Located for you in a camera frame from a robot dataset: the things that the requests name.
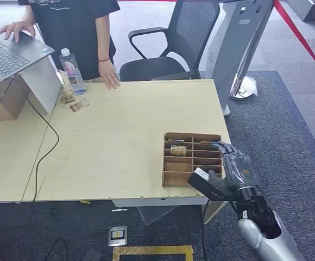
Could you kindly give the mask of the person's left hand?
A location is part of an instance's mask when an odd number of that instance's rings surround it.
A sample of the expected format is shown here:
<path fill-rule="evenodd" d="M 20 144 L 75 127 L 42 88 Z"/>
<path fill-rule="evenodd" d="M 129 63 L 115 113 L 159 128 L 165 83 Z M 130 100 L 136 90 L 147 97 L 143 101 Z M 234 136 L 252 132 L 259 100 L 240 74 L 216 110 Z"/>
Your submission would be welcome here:
<path fill-rule="evenodd" d="M 108 89 L 117 89 L 120 86 L 117 73 L 110 59 L 100 60 L 99 72 L 100 77 L 104 79 Z"/>

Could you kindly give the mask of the person's right hand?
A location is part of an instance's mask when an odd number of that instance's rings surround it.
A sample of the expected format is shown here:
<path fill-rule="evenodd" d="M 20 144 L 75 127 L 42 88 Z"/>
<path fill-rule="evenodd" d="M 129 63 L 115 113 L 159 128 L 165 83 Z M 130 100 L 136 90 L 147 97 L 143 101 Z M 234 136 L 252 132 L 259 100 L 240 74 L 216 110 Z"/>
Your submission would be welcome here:
<path fill-rule="evenodd" d="M 8 40 L 13 34 L 14 42 L 18 43 L 21 31 L 26 31 L 32 38 L 35 37 L 34 23 L 29 20 L 19 20 L 3 26 L 0 29 L 0 35 L 5 33 L 4 39 Z"/>

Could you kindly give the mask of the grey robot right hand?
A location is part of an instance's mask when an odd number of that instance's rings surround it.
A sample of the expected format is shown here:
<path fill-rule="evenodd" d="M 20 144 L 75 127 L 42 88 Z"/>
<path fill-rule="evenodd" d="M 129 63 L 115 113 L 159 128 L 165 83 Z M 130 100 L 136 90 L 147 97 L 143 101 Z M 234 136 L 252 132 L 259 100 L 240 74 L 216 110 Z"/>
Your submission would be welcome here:
<path fill-rule="evenodd" d="M 228 194 L 238 189 L 255 186 L 256 176 L 249 156 L 234 145 L 222 141 L 215 142 L 211 146 L 220 153 L 225 174 L 225 178 L 221 179 L 209 171 L 209 181 L 214 187 L 225 194 Z"/>

